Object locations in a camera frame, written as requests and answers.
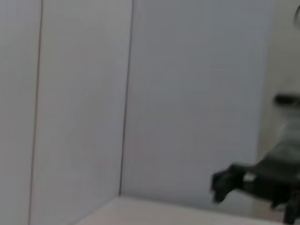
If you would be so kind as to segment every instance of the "white floor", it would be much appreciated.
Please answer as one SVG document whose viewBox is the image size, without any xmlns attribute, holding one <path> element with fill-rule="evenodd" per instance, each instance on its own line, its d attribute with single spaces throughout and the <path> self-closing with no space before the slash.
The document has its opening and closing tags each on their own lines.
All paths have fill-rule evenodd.
<svg viewBox="0 0 300 225">
<path fill-rule="evenodd" d="M 279 225 L 279 223 L 120 197 L 77 225 Z"/>
</svg>

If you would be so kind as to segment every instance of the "white wall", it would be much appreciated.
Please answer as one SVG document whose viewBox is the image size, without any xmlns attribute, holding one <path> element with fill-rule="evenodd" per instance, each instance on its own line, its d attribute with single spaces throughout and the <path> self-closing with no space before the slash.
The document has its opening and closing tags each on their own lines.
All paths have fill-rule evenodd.
<svg viewBox="0 0 300 225">
<path fill-rule="evenodd" d="M 255 161 L 272 2 L 135 1 L 124 194 L 217 209 L 210 176 Z"/>
<path fill-rule="evenodd" d="M 28 223 L 39 22 L 39 0 L 0 0 L 1 225 Z"/>
<path fill-rule="evenodd" d="M 44 0 L 32 225 L 117 195 L 131 0 Z"/>
</svg>

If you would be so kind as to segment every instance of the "white panel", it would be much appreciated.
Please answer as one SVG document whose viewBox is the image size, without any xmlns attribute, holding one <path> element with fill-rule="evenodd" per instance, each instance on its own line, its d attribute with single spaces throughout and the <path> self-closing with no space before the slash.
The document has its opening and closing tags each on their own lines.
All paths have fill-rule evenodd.
<svg viewBox="0 0 300 225">
<path fill-rule="evenodd" d="M 40 0 L 0 0 L 0 224 L 26 225 Z"/>
<path fill-rule="evenodd" d="M 210 176 L 255 161 L 272 0 L 135 1 L 123 193 L 211 204 Z"/>
<path fill-rule="evenodd" d="M 117 195 L 131 0 L 45 0 L 32 225 Z"/>
<path fill-rule="evenodd" d="M 268 221 L 121 197 L 77 225 L 279 225 Z"/>
</svg>

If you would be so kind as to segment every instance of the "white shelf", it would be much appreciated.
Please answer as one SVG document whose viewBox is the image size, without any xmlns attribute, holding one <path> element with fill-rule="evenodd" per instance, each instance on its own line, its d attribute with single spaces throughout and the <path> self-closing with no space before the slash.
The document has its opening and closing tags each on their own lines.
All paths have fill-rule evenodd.
<svg viewBox="0 0 300 225">
<path fill-rule="evenodd" d="M 77 225 L 278 225 L 177 205 L 120 197 Z"/>
</svg>

